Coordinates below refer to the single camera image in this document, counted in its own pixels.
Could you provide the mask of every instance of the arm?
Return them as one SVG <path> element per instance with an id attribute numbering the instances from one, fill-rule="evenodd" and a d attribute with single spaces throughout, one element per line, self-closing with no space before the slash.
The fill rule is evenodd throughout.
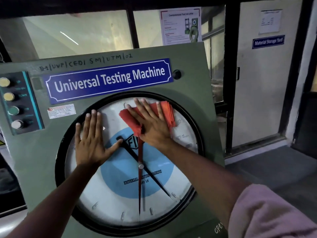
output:
<path id="1" fill-rule="evenodd" d="M 47 196 L 7 238 L 61 237 L 72 211 L 90 178 L 119 148 L 122 140 L 105 149 L 102 140 L 102 117 L 92 110 L 87 114 L 82 139 L 81 125 L 76 124 L 75 147 L 77 167 L 72 174 Z"/>
<path id="2" fill-rule="evenodd" d="M 149 104 L 145 100 L 141 101 L 143 105 L 137 99 L 135 103 L 144 119 L 128 107 L 131 115 L 145 127 L 145 133 L 140 138 L 157 148 L 184 173 L 211 211 L 228 228 L 233 206 L 250 183 L 173 141 L 160 103 L 157 103 L 157 117 Z"/>

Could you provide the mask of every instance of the door handle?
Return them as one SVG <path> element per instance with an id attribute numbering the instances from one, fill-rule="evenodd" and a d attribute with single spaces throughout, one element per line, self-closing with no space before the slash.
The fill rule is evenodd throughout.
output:
<path id="1" fill-rule="evenodd" d="M 236 81 L 240 79 L 240 67 L 237 67 L 236 69 Z"/>

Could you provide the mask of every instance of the hand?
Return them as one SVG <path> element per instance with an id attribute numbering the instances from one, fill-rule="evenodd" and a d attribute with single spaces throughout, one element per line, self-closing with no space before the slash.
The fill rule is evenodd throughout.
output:
<path id="1" fill-rule="evenodd" d="M 153 112 L 149 104 L 145 99 L 141 99 L 143 105 L 139 102 L 137 98 L 134 99 L 137 108 L 139 109 L 140 113 L 143 115 L 142 118 L 138 115 L 137 112 L 128 105 L 128 110 L 130 114 L 140 123 L 143 124 L 145 128 L 144 134 L 140 135 L 141 140 L 148 143 L 149 145 L 159 149 L 166 143 L 172 141 L 170 132 L 168 130 L 164 114 L 162 111 L 161 103 L 157 102 L 158 108 L 158 117 Z"/>
<path id="2" fill-rule="evenodd" d="M 86 114 L 84 130 L 80 139 L 81 125 L 76 124 L 75 148 L 77 165 L 85 164 L 98 168 L 119 148 L 123 140 L 105 149 L 102 139 L 102 115 L 96 110 Z"/>

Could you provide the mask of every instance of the green button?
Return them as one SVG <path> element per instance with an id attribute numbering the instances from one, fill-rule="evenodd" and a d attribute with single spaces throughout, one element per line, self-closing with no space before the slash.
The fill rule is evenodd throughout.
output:
<path id="1" fill-rule="evenodd" d="M 9 108 L 9 110 L 8 110 L 8 113 L 10 114 L 10 115 L 17 115 L 17 114 L 19 114 L 19 108 L 18 107 L 16 107 L 16 106 L 11 106 L 10 108 Z"/>

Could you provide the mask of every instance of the black knob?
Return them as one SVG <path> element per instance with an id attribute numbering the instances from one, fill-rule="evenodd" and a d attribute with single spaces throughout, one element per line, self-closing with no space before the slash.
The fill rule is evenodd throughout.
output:
<path id="1" fill-rule="evenodd" d="M 174 79 L 178 80 L 178 79 L 180 79 L 181 77 L 182 77 L 182 73 L 181 73 L 178 69 L 176 69 L 176 70 L 173 71 L 173 78 L 174 78 Z"/>

